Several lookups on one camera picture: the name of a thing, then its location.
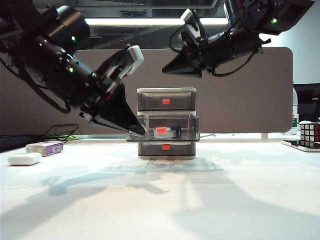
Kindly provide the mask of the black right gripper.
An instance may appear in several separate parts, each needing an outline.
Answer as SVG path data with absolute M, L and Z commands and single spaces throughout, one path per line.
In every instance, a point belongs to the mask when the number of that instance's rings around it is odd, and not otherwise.
M 204 31 L 184 32 L 184 48 L 162 68 L 162 73 L 189 77 L 202 77 L 202 71 L 212 75 L 205 63 L 205 47 L 208 45 L 208 33 Z

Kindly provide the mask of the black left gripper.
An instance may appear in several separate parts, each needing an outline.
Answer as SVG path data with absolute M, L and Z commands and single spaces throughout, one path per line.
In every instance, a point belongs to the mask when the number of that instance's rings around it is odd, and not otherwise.
M 144 135 L 144 126 L 138 121 L 126 101 L 125 60 L 106 60 L 97 69 L 101 77 L 79 115 L 89 123 L 108 127 L 128 134 Z

